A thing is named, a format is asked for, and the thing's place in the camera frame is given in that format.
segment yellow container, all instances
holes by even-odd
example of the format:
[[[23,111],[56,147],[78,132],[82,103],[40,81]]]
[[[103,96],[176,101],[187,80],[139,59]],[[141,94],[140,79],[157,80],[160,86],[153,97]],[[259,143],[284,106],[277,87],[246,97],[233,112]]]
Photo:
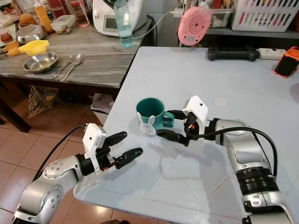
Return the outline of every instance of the yellow container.
[[[20,52],[26,52],[29,56],[34,56],[47,51],[47,46],[49,46],[47,40],[37,40],[26,43],[24,46],[19,47]]]

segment mug handle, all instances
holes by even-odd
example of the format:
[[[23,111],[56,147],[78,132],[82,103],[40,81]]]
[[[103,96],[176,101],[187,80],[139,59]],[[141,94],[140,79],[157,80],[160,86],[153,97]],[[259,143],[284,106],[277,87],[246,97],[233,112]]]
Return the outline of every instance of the mug handle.
[[[173,127],[174,126],[174,115],[167,111],[163,114],[163,127]]]

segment black game controller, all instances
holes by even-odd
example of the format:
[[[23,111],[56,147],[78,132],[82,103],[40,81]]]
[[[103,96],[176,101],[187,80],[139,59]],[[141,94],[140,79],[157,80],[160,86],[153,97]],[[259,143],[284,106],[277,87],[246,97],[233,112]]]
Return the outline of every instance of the black game controller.
[[[211,61],[218,58],[247,58],[254,62],[259,56],[260,53],[248,45],[243,47],[218,47],[214,45],[207,50],[207,58]]]

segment metal bowl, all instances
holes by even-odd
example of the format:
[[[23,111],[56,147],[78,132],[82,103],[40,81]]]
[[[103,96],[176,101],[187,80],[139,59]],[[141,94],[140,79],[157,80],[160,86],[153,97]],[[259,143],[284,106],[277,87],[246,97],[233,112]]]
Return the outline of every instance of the metal bowl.
[[[19,43],[28,43],[30,41],[41,40],[47,34],[45,27],[30,24],[19,29],[16,32],[17,41]]]
[[[58,62],[57,54],[44,52],[29,58],[23,65],[24,70],[32,73],[42,73],[53,69]]]

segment table surface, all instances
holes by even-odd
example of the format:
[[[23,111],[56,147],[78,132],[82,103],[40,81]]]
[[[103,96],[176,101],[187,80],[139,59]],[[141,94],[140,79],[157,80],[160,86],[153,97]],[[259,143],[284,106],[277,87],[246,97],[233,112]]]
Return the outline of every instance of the table surface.
[[[141,36],[149,30],[151,20],[133,33]],[[143,38],[134,39],[134,45],[129,48],[121,46],[119,37],[107,36],[93,31],[90,26],[76,27],[67,35],[47,35],[49,41],[47,51],[58,55],[58,64],[52,70],[43,74],[33,74],[23,69],[24,62],[29,58],[26,53],[0,60],[0,77],[15,77],[51,82],[59,80],[68,72],[68,65],[55,80],[52,76],[68,62],[70,54],[83,55],[83,61],[76,66],[66,83],[83,84],[109,88],[120,88],[132,60],[141,45]]]
[[[141,99],[160,98],[167,110],[174,110],[198,95],[209,108],[209,119],[241,119],[274,139],[278,185],[299,221],[299,74],[277,76],[272,72],[277,61],[271,60],[211,62],[206,51],[139,48],[104,129],[108,135],[128,132],[111,147],[111,155],[135,147],[144,153],[121,170],[85,177],[74,189],[77,199],[175,223],[240,224],[246,213],[224,147],[211,141],[185,147],[139,130],[135,106]],[[172,130],[182,129],[183,121],[177,120]],[[272,163],[269,144],[260,141]]]

